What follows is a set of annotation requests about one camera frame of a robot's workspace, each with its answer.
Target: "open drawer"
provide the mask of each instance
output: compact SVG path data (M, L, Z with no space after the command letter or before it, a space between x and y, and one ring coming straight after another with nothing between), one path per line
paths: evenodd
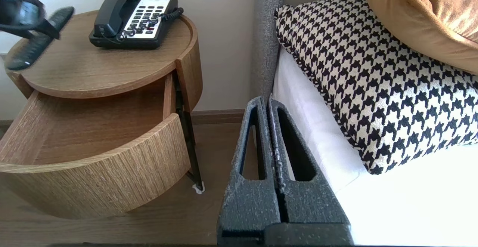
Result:
M34 92L0 141L0 183L62 218L118 215L190 167L172 74L131 92L64 99Z

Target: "baseboard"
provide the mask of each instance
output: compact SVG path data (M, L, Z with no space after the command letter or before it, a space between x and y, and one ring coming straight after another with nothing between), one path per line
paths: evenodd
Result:
M193 111L193 124L241 123L244 109L221 109L217 111Z

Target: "wooden floor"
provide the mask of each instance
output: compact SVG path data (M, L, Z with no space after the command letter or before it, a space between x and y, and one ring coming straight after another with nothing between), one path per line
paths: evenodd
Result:
M0 246L83 242L215 245L217 217L240 124L202 124L194 130L204 194L196 194L193 183L184 176L159 198L123 216L66 220L39 212L0 181ZM257 173L256 162L254 145L249 143L244 172L249 179Z

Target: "round wooden nightstand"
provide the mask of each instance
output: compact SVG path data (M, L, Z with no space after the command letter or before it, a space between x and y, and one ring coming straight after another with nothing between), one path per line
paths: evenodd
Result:
M106 50L88 40L96 15L75 15L32 67L6 71L28 102L0 141L0 177L63 218L125 213L190 166L203 189L189 114L202 93L193 22L177 19L156 50Z

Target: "white bed sheet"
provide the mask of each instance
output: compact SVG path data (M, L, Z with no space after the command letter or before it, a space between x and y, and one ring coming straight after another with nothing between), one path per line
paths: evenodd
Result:
M478 145L371 175L284 49L273 97L292 115L350 220L356 245L478 246Z

